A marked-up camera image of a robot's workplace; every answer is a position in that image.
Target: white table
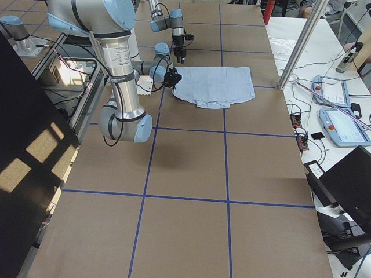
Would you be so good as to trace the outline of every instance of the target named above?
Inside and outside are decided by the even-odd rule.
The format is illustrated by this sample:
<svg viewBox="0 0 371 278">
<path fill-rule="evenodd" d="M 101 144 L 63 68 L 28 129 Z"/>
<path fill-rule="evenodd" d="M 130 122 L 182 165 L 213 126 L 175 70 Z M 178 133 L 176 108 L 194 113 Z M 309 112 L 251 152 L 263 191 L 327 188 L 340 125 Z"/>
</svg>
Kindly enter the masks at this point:
<svg viewBox="0 0 371 278">
<path fill-rule="evenodd" d="M 267 26 L 267 32 L 268 36 L 270 37 L 272 52 L 276 58 L 275 63 L 279 75 L 282 74 L 282 70 L 285 68 L 287 60 L 289 58 L 287 50 L 289 50 L 290 47 L 293 46 L 294 43 L 297 41 L 301 33 L 301 30 L 304 27 L 304 24 L 305 19 L 280 18 L 280 17 L 272 17 L 270 19 L 269 25 Z M 286 47 L 272 42 L 272 38 L 283 39 L 282 42 L 288 43 L 289 47 L 287 47 L 286 49 Z M 332 61 L 340 53 L 343 54 L 344 52 L 335 34 L 332 32 L 326 20 L 320 20 L 310 40 L 308 41 L 307 46 L 305 47 L 305 51 L 301 55 L 301 58 L 298 64 L 296 65 L 296 68 L 302 67 L 309 63 L 326 63 Z M 340 62 L 340 60 L 341 58 L 336 60 L 334 63 L 331 62 L 328 64 L 307 65 L 304 68 L 294 70 L 294 74 L 296 74 L 299 78 L 308 80 L 313 80 L 316 75 L 326 75 L 329 77 L 340 79 L 351 79 L 358 76 L 356 72 L 345 72 L 343 74 L 336 72 L 335 68 Z M 312 87 L 312 82 L 301 81 L 301 83 L 306 85 L 307 87 Z M 354 95 L 369 94 L 361 78 L 347 81 L 347 85 L 349 94 Z M 299 88 L 297 85 L 292 87 L 291 84 L 288 84 L 284 89 L 284 94 L 285 98 L 288 100 L 287 103 L 292 102 L 298 105 L 302 111 L 308 111 L 309 106 L 302 103 L 301 101 L 296 100 L 294 96 L 299 100 L 305 101 L 310 104 L 312 100 L 312 95 L 309 92 Z M 361 120 L 369 124 L 369 115 L 371 113 L 371 97 L 364 98 L 351 97 L 350 100 L 352 103 L 360 104 L 362 111 Z M 317 105 L 315 103 L 315 100 L 313 100 L 313 102 L 311 103 L 311 112 L 303 113 L 301 122 L 303 124 L 303 127 L 308 131 L 308 134 L 321 131 L 326 136 L 324 139 L 322 139 L 322 141 L 325 145 L 325 148 L 328 149 L 328 151 L 326 151 L 326 160 L 321 164 L 321 166 L 325 171 L 327 171 L 333 165 L 335 165 L 340 159 L 342 159 L 348 153 L 350 153 L 354 148 L 338 148 L 334 145 L 334 143 L 331 142 L 330 139 L 327 138 L 327 134 L 323 130 L 322 123 L 320 122 L 318 116 L 318 111 L 321 108 L 324 108 L 324 106 Z M 293 111 L 297 112 L 299 110 L 296 107 L 294 107 Z M 369 137 L 371 137 L 370 131 L 367 131 L 366 133 Z M 321 148 L 323 148 L 320 142 L 318 141 L 316 142 Z M 318 160 L 319 157 L 321 156 L 320 150 L 312 142 L 309 142 L 308 146 L 310 150 L 305 151 L 303 153 L 302 156 L 303 163 L 312 160 Z M 366 149 L 368 151 L 371 151 L 371 147 L 367 147 Z M 326 208 L 317 208 L 317 210 L 326 212 Z M 332 266 L 334 277 L 339 277 L 339 275 L 341 275 L 343 271 L 344 272 L 347 271 L 347 269 L 345 269 L 345 267 L 336 259 L 334 255 L 330 255 L 329 260 Z M 352 271 L 348 273 L 347 278 L 354 277 L 354 274 L 357 270 L 359 263 L 360 262 L 357 262 L 354 265 Z M 371 273 L 371 256 L 367 257 L 367 259 L 365 260 L 365 263 L 362 266 L 358 278 L 369 277 L 370 273 Z"/>
</svg>

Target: red object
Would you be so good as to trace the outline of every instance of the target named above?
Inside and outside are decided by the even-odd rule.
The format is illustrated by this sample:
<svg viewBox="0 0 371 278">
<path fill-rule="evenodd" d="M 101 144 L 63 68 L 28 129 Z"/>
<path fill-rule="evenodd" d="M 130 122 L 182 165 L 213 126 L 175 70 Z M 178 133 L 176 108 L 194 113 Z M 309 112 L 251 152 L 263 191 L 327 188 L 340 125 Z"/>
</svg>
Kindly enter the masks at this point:
<svg viewBox="0 0 371 278">
<path fill-rule="evenodd" d="M 265 7 L 265 12 L 264 12 L 264 24 L 268 25 L 269 19 L 271 18 L 273 9 L 274 9 L 274 4 L 276 4 L 275 0 L 268 0 L 267 2 L 267 7 Z"/>
</svg>

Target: white robot link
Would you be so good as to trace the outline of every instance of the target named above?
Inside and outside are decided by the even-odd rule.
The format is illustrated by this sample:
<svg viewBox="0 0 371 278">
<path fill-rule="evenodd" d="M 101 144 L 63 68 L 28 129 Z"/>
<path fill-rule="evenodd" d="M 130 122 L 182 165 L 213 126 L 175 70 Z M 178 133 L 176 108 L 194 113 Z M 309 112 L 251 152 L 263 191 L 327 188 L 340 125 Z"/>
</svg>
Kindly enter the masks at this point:
<svg viewBox="0 0 371 278">
<path fill-rule="evenodd" d="M 181 19 L 180 10 L 172 10 L 172 14 Z M 132 62 L 129 45 L 133 43 L 128 40 L 135 25 L 133 2 L 48 0 L 48 19 L 49 24 L 60 32 L 98 41 L 96 46 L 99 49 L 96 51 L 104 60 L 102 62 L 110 76 L 114 95 L 100 111 L 99 129 L 103 135 L 116 141 L 146 142 L 152 130 L 152 117 L 146 114 L 139 103 L 136 79 L 139 75 L 150 75 L 154 82 L 173 87 L 181 75 L 173 66 L 170 50 L 165 43 L 156 45 L 153 61 Z"/>
</svg>

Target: chair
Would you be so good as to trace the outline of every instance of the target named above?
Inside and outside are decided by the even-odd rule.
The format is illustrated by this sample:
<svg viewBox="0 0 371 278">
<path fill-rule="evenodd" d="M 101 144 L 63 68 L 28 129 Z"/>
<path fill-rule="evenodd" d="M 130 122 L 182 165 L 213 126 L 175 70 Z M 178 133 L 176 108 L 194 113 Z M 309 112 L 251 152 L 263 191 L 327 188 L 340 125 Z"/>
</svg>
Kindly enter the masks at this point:
<svg viewBox="0 0 371 278">
<path fill-rule="evenodd" d="M 347 0 L 344 5 L 344 9 L 341 12 L 337 12 L 335 14 L 331 14 L 326 16 L 326 20 L 328 21 L 329 25 L 340 23 L 339 24 L 339 31 L 337 32 L 337 39 L 340 38 L 341 28 L 343 27 L 343 20 L 344 16 L 352 9 L 355 5 L 357 5 L 358 0 Z"/>
</svg>

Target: table surface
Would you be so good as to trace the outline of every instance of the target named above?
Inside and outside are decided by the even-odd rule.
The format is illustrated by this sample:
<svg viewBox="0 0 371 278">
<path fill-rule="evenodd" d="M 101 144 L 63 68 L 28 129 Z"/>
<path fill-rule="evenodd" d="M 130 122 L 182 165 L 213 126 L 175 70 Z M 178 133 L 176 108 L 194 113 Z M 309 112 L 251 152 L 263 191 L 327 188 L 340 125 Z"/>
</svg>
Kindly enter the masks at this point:
<svg viewBox="0 0 371 278">
<path fill-rule="evenodd" d="M 332 277 L 260 8 L 180 7 L 195 41 L 179 66 L 248 66 L 256 98 L 207 110 L 169 89 L 140 96 L 150 139 L 113 148 L 96 111 L 29 278 Z M 142 60 L 171 44 L 149 20 L 142 2 Z"/>
<path fill-rule="evenodd" d="M 284 47 L 282 44 L 279 45 L 277 42 L 280 39 L 281 43 L 286 43 L 286 46 L 292 46 L 292 43 L 297 41 L 301 30 L 305 24 L 305 19 L 294 19 L 294 18 L 278 18 L 272 17 L 269 25 L 267 26 L 268 36 L 271 40 L 271 47 L 273 54 L 275 55 L 275 63 L 277 65 L 277 69 L 284 69 L 286 65 L 286 61 L 288 59 L 288 55 L 284 50 L 288 50 L 287 47 Z M 341 47 L 339 41 L 337 40 L 335 34 L 329 27 L 326 20 L 320 20 L 318 25 L 316 26 L 314 32 L 310 40 L 305 47 L 305 51 L 300 57 L 296 68 L 303 67 L 301 69 L 294 70 L 294 74 L 296 74 L 299 78 L 313 80 L 316 75 L 326 75 L 333 78 L 339 79 L 353 79 L 358 76 L 356 72 L 345 72 L 340 74 L 335 71 L 338 63 L 340 62 L 343 55 L 343 48 Z M 314 64 L 314 65 L 307 65 L 309 63 L 322 63 L 322 64 Z M 301 81 L 308 87 L 312 87 L 312 83 L 308 81 Z M 354 95 L 369 95 L 369 91 L 364 85 L 361 78 L 356 78 L 353 80 L 347 81 L 348 91 L 349 94 Z M 307 103 L 311 103 L 312 97 L 310 93 L 307 93 L 303 89 L 299 88 L 298 86 L 292 86 L 288 84 L 284 89 L 285 98 L 288 100 L 288 103 L 294 103 L 301 107 L 302 111 L 308 111 L 308 105 L 301 102 L 305 101 Z M 355 102 L 361 105 L 362 117 L 361 120 L 365 123 L 369 124 L 368 116 L 371 113 L 371 97 L 351 97 L 351 102 Z M 310 114 L 304 113 L 303 119 L 301 120 L 304 128 L 308 131 L 308 134 L 316 133 L 316 132 L 323 132 L 326 136 L 322 139 L 326 151 L 326 159 L 321 164 L 322 168 L 326 171 L 329 170 L 333 165 L 335 165 L 339 160 L 345 157 L 349 152 L 351 152 L 354 148 L 339 148 L 336 147 L 330 139 L 327 139 L 327 134 L 324 132 L 322 124 L 319 120 L 318 111 L 324 108 L 324 106 L 317 105 L 315 101 L 311 103 L 311 112 Z M 371 132 L 366 131 L 366 134 L 371 137 Z M 320 150 L 312 143 L 309 142 L 310 150 L 303 153 L 302 161 L 303 163 L 318 160 L 321 152 Z M 323 213 L 332 215 L 336 217 L 337 215 L 334 213 L 333 210 L 330 208 L 323 208 L 323 205 L 320 202 L 316 202 L 316 207 L 318 211 Z M 348 272 L 348 270 L 336 259 L 334 255 L 329 256 L 330 263 L 332 266 L 332 270 L 334 276 L 340 275 L 343 271 Z M 355 271 L 357 270 L 357 266 L 359 262 L 354 266 L 353 270 L 349 272 L 349 277 L 354 277 Z M 359 274 L 359 277 L 367 277 L 363 276 L 366 275 L 371 271 L 371 260 L 368 258 L 366 263 L 362 267 L 362 271 Z"/>
</svg>

